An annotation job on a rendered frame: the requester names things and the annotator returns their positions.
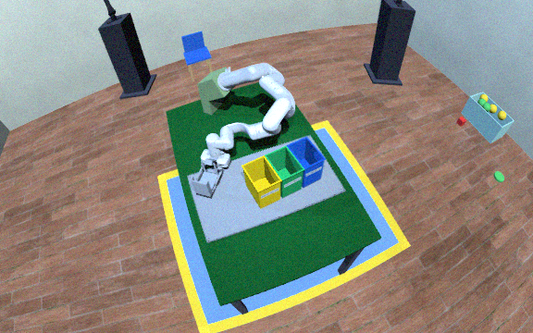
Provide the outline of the blue bin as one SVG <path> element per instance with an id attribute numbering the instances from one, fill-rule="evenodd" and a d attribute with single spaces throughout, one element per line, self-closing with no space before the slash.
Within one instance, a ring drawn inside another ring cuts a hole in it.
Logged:
<path id="1" fill-rule="evenodd" d="M 321 179 L 326 158 L 307 137 L 286 146 L 304 168 L 303 188 Z"/>

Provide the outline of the yellow open bin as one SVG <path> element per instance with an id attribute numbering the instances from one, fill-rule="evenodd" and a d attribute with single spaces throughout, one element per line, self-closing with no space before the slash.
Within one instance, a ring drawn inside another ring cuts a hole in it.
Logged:
<path id="1" fill-rule="evenodd" d="M 242 165 L 242 168 L 246 186 L 260 209 L 280 200 L 282 180 L 264 155 Z"/>

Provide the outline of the green bin with label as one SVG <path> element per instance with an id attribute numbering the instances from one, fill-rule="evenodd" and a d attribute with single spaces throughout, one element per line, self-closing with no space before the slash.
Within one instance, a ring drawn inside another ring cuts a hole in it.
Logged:
<path id="1" fill-rule="evenodd" d="M 304 168 L 287 146 L 266 154 L 265 157 L 282 180 L 280 183 L 281 198 L 302 188 Z"/>

